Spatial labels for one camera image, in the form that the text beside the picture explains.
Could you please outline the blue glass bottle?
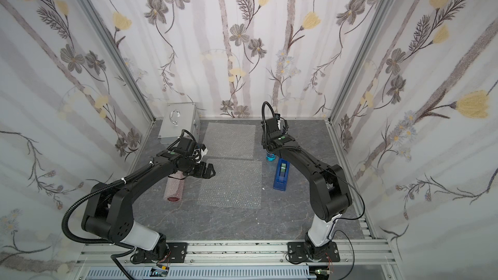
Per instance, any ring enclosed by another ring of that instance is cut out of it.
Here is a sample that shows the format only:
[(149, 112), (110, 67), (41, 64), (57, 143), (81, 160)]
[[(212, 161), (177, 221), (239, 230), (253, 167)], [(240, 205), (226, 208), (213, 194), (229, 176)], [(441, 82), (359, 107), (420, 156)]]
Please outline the blue glass bottle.
[(273, 162), (276, 159), (276, 155), (268, 152), (266, 158), (268, 162)]

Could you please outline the blue tape dispenser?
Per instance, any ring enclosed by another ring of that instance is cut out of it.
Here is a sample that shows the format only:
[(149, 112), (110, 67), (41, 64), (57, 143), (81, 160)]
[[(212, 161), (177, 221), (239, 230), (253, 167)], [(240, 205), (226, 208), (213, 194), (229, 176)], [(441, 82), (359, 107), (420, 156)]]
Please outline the blue tape dispenser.
[(276, 167), (276, 174), (274, 177), (273, 189), (279, 191), (286, 191), (287, 182), (289, 179), (290, 163), (284, 159), (279, 159)]

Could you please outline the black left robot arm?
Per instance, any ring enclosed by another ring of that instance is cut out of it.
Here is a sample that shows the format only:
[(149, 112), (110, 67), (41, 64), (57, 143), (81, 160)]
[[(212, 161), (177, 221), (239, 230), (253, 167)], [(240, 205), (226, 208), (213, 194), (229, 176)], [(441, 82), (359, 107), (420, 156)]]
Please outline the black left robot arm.
[[(61, 223), (63, 234), (81, 244), (129, 247), (150, 261), (166, 258), (170, 249), (165, 235), (138, 223), (134, 218), (133, 204), (153, 185), (177, 172), (187, 178), (214, 177), (213, 164), (202, 159), (207, 150), (202, 143), (179, 137), (138, 171), (110, 184), (98, 183), (66, 211)], [(86, 206), (81, 228), (91, 233), (92, 239), (75, 235), (69, 226), (71, 215), (81, 205)]]

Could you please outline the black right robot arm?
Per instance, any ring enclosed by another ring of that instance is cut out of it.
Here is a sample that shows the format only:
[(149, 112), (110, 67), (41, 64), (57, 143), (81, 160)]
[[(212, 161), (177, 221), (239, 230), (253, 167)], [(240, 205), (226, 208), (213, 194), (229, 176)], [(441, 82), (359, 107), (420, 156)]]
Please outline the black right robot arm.
[(352, 205), (350, 187), (339, 165), (330, 166), (303, 149), (294, 137), (284, 134), (275, 118), (263, 120), (263, 148), (290, 163), (309, 182), (309, 200), (315, 214), (306, 242), (311, 248), (329, 243), (336, 222)]

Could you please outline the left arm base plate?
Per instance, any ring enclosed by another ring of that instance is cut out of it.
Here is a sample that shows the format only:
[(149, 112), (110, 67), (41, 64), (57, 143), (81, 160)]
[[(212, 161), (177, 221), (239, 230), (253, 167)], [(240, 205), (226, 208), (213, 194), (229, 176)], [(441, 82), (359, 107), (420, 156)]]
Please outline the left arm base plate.
[(187, 242), (160, 242), (153, 250), (137, 249), (131, 256), (133, 264), (183, 263), (188, 251)]

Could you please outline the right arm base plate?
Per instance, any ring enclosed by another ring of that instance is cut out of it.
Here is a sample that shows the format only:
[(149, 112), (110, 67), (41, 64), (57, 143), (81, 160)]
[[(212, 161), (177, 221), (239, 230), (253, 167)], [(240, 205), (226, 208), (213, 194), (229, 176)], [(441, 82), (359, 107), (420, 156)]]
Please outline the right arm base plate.
[(338, 263), (341, 261), (337, 244), (329, 241), (324, 246), (315, 247), (309, 241), (287, 243), (287, 260), (292, 264), (307, 262)]

